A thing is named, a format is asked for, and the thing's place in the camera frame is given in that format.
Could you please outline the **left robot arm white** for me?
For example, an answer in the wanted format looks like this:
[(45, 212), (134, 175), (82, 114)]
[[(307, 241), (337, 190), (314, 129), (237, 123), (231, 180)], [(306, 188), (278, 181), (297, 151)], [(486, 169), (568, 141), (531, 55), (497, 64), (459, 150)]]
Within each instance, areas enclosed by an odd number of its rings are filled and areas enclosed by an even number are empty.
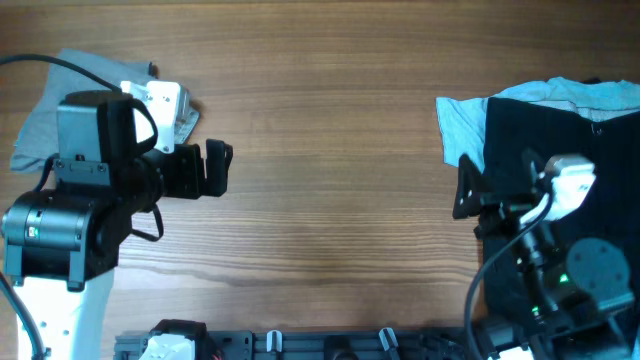
[(128, 236), (150, 242), (163, 236), (161, 197), (222, 196), (232, 158), (232, 146), (219, 140), (208, 140), (204, 149), (180, 145), (171, 154), (144, 141), (103, 160), (47, 161), (56, 187), (25, 193), (2, 220), (6, 275), (17, 285), (35, 277), (84, 290), (117, 265)]

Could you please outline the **grey cotton shorts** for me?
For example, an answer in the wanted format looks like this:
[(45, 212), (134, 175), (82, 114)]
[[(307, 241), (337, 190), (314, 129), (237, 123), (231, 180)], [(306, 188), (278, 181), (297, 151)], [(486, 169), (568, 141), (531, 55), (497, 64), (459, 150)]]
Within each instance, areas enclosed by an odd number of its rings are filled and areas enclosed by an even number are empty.
[[(156, 148), (164, 153), (185, 143), (200, 119), (188, 89), (176, 82), (159, 80), (150, 61), (122, 62), (74, 49), (63, 49), (57, 57), (112, 85), (123, 86), (125, 92), (141, 100), (158, 125)], [(70, 69), (50, 67), (44, 93), (19, 132), (10, 170), (33, 173), (42, 169), (46, 158), (59, 151), (57, 108), (60, 102), (70, 93), (102, 88)]]

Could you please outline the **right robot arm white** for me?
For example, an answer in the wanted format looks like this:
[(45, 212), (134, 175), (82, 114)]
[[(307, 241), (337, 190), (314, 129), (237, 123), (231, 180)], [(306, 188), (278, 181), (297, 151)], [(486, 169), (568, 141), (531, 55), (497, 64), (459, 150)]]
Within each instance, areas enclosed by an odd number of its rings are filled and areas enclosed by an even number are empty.
[[(453, 207), (456, 219), (475, 217), (478, 239), (506, 240), (483, 261), (464, 304), (464, 334), (470, 359), (630, 359), (616, 315), (636, 302), (631, 268), (623, 252), (597, 237), (559, 243), (547, 225), (577, 210), (587, 198), (595, 166), (578, 154), (556, 155), (543, 163), (524, 152), (529, 189), (502, 194), (492, 189), (468, 155), (458, 165)], [(536, 325), (500, 317), (473, 323), (472, 302), (489, 269), (506, 252), (527, 295), (524, 315)]]

